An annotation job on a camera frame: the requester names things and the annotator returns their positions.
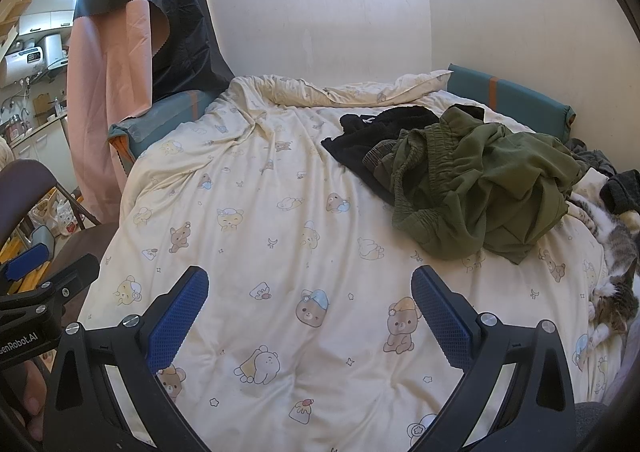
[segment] brown folding chair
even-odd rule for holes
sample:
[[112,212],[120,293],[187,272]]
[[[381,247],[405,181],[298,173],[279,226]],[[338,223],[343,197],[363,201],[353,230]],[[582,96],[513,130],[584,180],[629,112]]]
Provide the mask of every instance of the brown folding chair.
[[[118,229],[117,223],[101,224],[56,181],[42,163],[36,159],[17,159],[0,171],[0,241],[7,241],[20,221],[27,217],[30,210],[53,187],[68,199],[80,230],[69,236],[60,253],[50,263],[41,282],[85,254],[93,254],[100,261]],[[80,214],[84,214],[95,226],[85,228]],[[65,305],[63,327],[78,319],[87,291],[88,288]]]

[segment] bedsheet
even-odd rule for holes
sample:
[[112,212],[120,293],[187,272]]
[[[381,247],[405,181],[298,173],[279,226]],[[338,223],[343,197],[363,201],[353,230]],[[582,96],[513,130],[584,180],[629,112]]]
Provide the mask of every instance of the bedsheet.
[[[439,90],[434,79],[446,74],[338,89],[236,78],[200,120],[133,166],[80,320],[117,324],[188,266],[205,269],[209,297],[159,376],[213,450],[408,450],[462,375],[410,297],[412,272],[425,264],[479,312],[515,325],[554,321],[575,401],[602,399],[620,347],[610,340],[586,355],[588,292],[604,260],[578,219],[565,216],[519,266],[484,250],[434,259],[392,229],[390,206],[320,145],[341,133],[347,111],[409,103],[440,115],[454,103],[479,105]],[[484,109],[485,121],[528,130]],[[503,368],[470,439],[491,425],[511,371]],[[132,430],[148,440],[110,376]]]

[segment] blue gripper pad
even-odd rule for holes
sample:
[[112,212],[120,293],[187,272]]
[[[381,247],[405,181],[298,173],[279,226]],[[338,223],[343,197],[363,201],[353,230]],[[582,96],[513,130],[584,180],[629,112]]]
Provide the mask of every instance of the blue gripper pad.
[[49,249],[44,243],[38,243],[11,259],[5,265],[4,275],[10,281],[19,281],[48,260]]
[[467,372],[481,339],[476,311],[462,295],[447,288],[430,266],[414,271],[411,291],[449,365]]
[[185,275],[167,294],[174,300],[148,336],[146,365],[152,374],[171,365],[209,294],[207,272],[193,267]]

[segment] kitchen cabinet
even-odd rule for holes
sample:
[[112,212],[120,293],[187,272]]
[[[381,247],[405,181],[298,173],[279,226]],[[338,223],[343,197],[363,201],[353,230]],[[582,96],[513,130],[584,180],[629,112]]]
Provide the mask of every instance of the kitchen cabinet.
[[18,35],[20,36],[28,36],[29,34],[50,29],[51,12],[20,16],[20,20],[18,21]]
[[56,177],[69,192],[78,187],[76,173],[71,162],[71,151],[58,118],[34,131],[13,147],[15,158],[37,159]]
[[74,22],[73,10],[62,10],[60,12],[51,13],[51,29],[68,28]]

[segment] silver bolt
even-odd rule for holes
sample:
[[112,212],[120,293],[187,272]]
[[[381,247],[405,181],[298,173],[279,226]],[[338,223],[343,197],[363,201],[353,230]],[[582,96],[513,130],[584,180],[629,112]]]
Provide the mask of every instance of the silver bolt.
[[79,329],[80,324],[78,322],[72,322],[66,327],[65,332],[67,335],[75,335],[76,333],[78,333]]
[[122,325],[125,327],[133,327],[140,322],[140,317],[138,315],[127,315],[122,319]]
[[542,329],[545,330],[547,333],[553,333],[556,330],[556,325],[550,320],[543,320]]
[[498,319],[492,313],[482,313],[480,316],[480,321],[485,326],[495,326],[498,323]]

